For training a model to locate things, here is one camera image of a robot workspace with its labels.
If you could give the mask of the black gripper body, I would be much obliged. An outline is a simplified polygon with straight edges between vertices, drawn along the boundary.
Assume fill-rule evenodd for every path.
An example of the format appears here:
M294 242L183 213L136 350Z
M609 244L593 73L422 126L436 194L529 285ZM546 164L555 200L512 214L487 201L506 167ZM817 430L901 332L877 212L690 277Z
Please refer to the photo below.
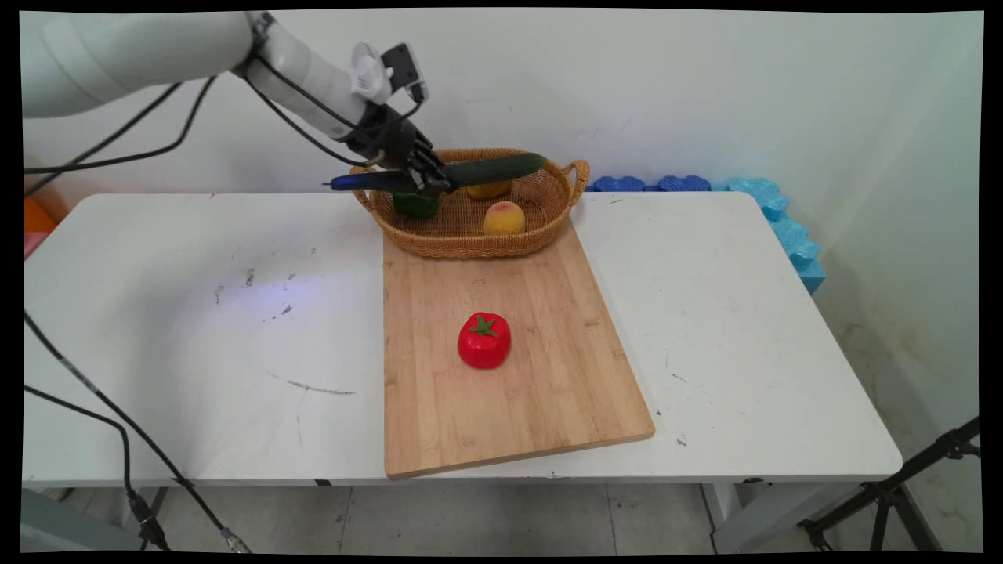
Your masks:
M361 119L342 139L359 156L352 165L380 165L386 170L433 171L433 145L391 106L366 101Z

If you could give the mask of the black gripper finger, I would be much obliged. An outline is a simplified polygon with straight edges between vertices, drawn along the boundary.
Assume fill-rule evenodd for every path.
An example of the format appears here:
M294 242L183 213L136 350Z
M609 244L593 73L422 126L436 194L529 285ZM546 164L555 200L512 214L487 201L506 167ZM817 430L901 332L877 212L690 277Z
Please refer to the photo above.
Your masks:
M458 181L451 178L449 170L449 179L416 179L414 164L401 165L401 167L398 168L398 172L401 172L401 174L405 176L404 186L398 190L398 193L412 193L412 195L437 197L442 193L453 193L455 190L461 188Z
M449 179L447 165L430 144L413 146L413 176L416 179Z

